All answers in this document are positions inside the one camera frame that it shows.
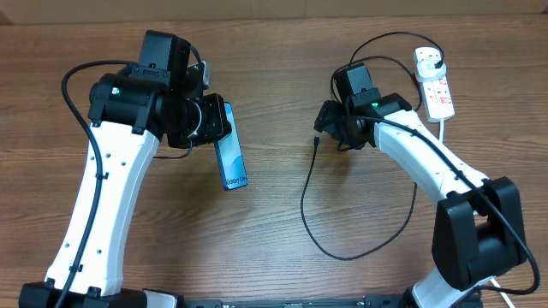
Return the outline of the Samsung Galaxy smartphone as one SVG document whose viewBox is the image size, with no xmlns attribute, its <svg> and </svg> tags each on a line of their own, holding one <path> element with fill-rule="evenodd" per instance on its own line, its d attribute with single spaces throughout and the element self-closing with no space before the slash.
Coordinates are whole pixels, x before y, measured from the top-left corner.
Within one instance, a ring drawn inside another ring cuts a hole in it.
<svg viewBox="0 0 548 308">
<path fill-rule="evenodd" d="M 247 185 L 247 171 L 241 152 L 235 117 L 230 103 L 224 104 L 231 132 L 214 143 L 223 189 L 235 190 Z"/>
</svg>

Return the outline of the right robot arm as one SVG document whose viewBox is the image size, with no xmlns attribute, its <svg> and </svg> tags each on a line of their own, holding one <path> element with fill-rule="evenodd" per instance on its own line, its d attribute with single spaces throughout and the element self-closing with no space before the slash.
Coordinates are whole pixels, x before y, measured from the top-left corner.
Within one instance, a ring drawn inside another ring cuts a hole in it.
<svg viewBox="0 0 548 308">
<path fill-rule="evenodd" d="M 339 68 L 331 78 L 337 101 L 327 100 L 314 123 L 339 151 L 365 144 L 394 159 L 436 208 L 432 272 L 402 295 L 368 295 L 367 307 L 479 307 L 487 281 L 525 262 L 521 198 L 507 177 L 495 180 L 471 168 L 421 122 L 397 93 L 381 96 L 362 63 Z"/>
</svg>

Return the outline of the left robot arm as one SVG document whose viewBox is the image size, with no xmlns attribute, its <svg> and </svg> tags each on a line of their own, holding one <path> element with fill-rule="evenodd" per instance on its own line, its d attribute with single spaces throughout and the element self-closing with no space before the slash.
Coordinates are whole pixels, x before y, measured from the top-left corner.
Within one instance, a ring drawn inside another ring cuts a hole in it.
<svg viewBox="0 0 548 308">
<path fill-rule="evenodd" d="M 198 51 L 169 33 L 147 31 L 137 62 L 92 86 L 79 119 L 89 139 L 86 168 L 68 231 L 42 282 L 22 287 L 22 307 L 181 307 L 182 296 L 123 287 L 123 261 L 136 199 L 158 147 L 184 155 L 213 144 L 223 187 L 244 187 L 232 107 L 209 93 L 210 73 Z"/>
</svg>

